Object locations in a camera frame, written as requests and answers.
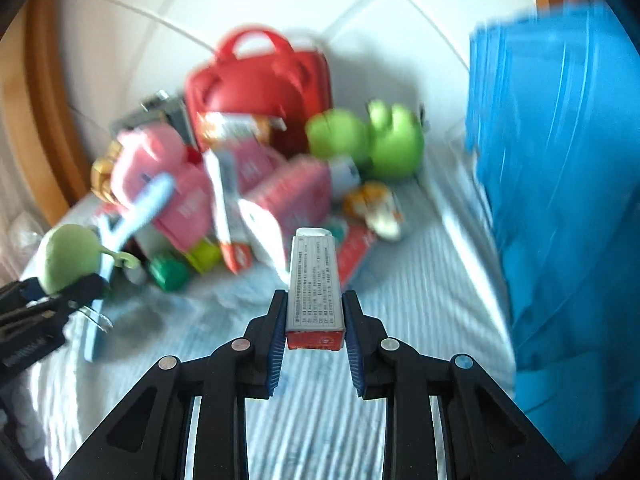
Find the blue cloth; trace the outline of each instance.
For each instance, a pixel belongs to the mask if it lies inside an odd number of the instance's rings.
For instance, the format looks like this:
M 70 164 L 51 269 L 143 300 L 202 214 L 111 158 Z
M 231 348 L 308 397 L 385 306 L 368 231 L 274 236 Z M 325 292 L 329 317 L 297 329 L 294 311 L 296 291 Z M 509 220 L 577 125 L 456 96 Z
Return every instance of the blue cloth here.
M 470 52 L 516 402 L 593 478 L 640 417 L 640 57 L 604 4 L 478 30 Z

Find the white tiled wall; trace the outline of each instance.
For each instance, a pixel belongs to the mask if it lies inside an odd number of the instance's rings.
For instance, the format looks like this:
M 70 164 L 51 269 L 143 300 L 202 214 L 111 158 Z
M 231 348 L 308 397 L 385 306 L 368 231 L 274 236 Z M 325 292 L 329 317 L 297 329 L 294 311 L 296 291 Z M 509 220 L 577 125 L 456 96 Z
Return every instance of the white tiled wall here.
M 464 118 L 468 36 L 486 21 L 534 11 L 534 0 L 60 0 L 69 104 L 90 158 L 108 124 L 159 89 L 180 88 L 225 33 L 265 23 L 318 45 L 334 101 L 364 113 L 380 97 L 424 102 L 430 134 Z

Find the green toy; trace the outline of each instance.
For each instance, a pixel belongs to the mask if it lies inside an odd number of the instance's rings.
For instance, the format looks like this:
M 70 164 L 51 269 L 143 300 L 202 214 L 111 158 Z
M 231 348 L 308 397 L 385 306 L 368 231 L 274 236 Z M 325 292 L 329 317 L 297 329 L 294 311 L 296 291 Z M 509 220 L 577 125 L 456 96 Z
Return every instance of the green toy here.
M 402 105 L 369 103 L 370 123 L 348 110 L 334 108 L 306 124 L 309 150 L 328 160 L 349 155 L 364 179 L 404 178 L 422 163 L 424 134 L 418 117 Z
M 36 275 L 42 290 L 55 294 L 83 276 L 100 272 L 103 254 L 133 268 L 140 261 L 129 253 L 114 253 L 100 244 L 88 227 L 64 224 L 53 228 L 42 239 L 36 252 Z
M 149 272 L 165 292 L 183 288 L 191 279 L 189 267 L 172 254 L 161 254 L 149 263 Z

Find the small figurine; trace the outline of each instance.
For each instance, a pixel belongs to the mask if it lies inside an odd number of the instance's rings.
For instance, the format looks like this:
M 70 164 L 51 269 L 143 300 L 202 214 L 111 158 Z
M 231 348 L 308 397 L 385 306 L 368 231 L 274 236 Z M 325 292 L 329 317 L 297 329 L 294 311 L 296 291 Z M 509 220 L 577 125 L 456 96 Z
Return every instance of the small figurine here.
M 404 217 L 393 192 L 381 182 L 366 182 L 351 191 L 342 203 L 344 212 L 364 220 L 383 240 L 397 242 L 402 237 Z
M 103 254 L 111 256 L 118 266 L 133 269 L 140 265 L 132 254 L 103 247 L 88 227 L 64 224 L 53 228 L 36 252 L 36 275 L 42 290 L 55 294 L 83 276 L 98 274 Z
M 112 140 L 107 154 L 97 158 L 91 166 L 91 191 L 107 204 L 118 204 L 118 200 L 111 192 L 111 173 L 121 151 L 122 144 L 117 140 Z
M 316 158 L 328 160 L 349 155 L 363 178 L 404 178 L 422 163 L 424 134 L 418 117 L 402 105 L 389 107 L 369 103 L 370 124 L 348 110 L 318 114 L 306 124 L 309 149 Z

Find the pink box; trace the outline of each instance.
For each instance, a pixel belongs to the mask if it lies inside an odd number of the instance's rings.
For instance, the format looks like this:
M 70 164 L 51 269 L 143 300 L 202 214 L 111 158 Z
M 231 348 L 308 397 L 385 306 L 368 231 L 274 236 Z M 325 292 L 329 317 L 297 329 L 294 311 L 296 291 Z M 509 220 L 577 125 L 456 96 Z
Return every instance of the pink box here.
M 320 225 L 331 210 L 331 196 L 328 164 L 304 155 L 249 192 L 239 208 L 256 259 L 288 271 L 296 229 Z
M 215 196 L 214 224 L 226 266 L 234 273 L 252 264 L 249 237 L 242 223 L 238 200 L 285 163 L 272 148 L 255 137 L 226 143 L 204 155 Z

